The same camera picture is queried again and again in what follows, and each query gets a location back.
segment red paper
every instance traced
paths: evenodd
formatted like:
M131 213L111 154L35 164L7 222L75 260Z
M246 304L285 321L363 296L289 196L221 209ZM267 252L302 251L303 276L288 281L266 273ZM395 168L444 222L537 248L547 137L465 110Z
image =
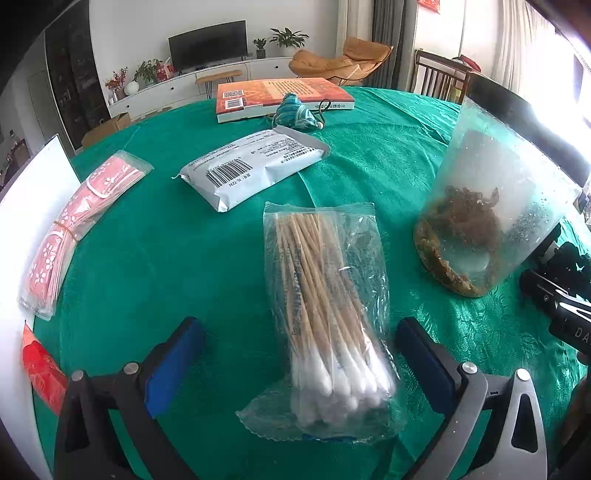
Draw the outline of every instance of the red paper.
M22 365L33 389L52 412L59 416L68 379L27 324L22 332Z
M418 0L418 4L439 13L439 0Z

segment book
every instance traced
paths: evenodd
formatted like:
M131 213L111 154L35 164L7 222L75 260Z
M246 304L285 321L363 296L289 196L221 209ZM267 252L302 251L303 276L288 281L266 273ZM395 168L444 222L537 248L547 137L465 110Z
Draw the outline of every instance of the book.
M217 122L275 113L286 93L295 93L310 110L322 100L331 101L329 110L351 110L355 99L341 87L322 78L248 80L221 83L217 87Z

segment pink package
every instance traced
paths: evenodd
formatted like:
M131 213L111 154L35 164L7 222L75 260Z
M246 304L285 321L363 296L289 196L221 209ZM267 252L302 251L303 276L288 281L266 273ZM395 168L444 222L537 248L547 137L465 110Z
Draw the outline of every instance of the pink package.
M80 185L43 239L21 288L21 303L49 320L76 244L128 188L153 169L120 150Z

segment white board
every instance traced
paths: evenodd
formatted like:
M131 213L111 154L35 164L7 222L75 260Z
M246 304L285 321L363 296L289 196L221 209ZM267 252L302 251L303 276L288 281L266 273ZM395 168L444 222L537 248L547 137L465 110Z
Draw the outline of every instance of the white board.
M0 193L0 418L41 480L52 477L21 362L22 329L25 322L33 329L34 315L19 304L18 292L51 223L79 186L56 135Z

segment white plastic package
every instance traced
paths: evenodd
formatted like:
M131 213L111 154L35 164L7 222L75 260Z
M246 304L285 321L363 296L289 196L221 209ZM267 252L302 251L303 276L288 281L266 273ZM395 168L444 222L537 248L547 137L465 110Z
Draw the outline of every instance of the white plastic package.
M320 140L279 125L193 160L177 177L197 190L218 212L227 212L329 153L330 147Z

